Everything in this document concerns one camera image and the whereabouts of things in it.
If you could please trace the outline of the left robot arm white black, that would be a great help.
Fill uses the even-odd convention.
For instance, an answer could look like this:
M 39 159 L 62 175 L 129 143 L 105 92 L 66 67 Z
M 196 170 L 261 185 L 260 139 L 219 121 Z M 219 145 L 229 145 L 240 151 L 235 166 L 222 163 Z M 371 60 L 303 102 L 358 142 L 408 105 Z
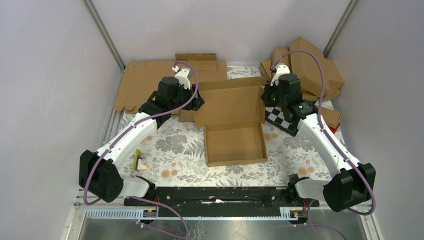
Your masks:
M 199 84 L 185 85 L 174 77 L 163 77 L 132 121 L 110 142 L 96 151 L 85 150 L 79 160 L 78 183 L 83 202 L 110 203 L 118 197 L 136 198 L 148 206 L 155 200 L 150 183 L 141 177 L 121 176 L 119 169 L 128 155 L 146 137 L 158 130 L 177 110 L 197 111 L 204 103 Z

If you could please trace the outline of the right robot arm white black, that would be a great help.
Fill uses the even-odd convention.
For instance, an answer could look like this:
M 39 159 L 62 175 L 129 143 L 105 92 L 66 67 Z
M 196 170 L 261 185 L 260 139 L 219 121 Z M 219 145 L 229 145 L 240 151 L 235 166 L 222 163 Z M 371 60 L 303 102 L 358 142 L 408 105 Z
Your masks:
M 367 216 L 376 208 L 373 192 L 376 170 L 371 163 L 362 164 L 331 132 L 313 102 L 303 100 L 300 80 L 295 74 L 282 74 L 264 85 L 261 99 L 267 108 L 280 108 L 284 120 L 296 127 L 313 145 L 329 170 L 331 179 L 308 177 L 289 182 L 287 201 L 293 206 L 306 199 L 326 202 L 335 212 L 354 211 L 354 207 L 371 201 Z

